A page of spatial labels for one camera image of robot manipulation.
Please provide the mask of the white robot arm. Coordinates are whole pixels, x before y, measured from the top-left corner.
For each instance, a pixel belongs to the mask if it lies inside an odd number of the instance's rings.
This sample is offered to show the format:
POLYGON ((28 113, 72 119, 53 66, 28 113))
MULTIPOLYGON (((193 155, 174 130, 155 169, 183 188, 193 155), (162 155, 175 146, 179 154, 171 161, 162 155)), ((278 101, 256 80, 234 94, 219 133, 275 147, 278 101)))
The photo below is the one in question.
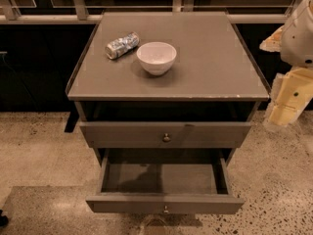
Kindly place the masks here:
POLYGON ((281 60, 291 65, 286 74, 276 75, 265 112, 268 125, 288 126, 313 99, 313 0, 302 0, 259 48, 279 52, 281 60))

